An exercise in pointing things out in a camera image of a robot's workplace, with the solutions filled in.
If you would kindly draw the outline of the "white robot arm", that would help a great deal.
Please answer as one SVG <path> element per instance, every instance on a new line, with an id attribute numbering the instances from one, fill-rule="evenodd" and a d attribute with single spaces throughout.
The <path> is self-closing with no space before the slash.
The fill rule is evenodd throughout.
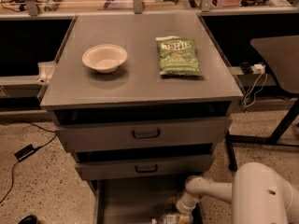
<path id="1" fill-rule="evenodd" d="M 299 190 L 268 166 L 249 162 L 232 183 L 214 182 L 200 175 L 185 181 L 176 208 L 190 214 L 204 196 L 232 206 L 233 224 L 299 224 Z"/>

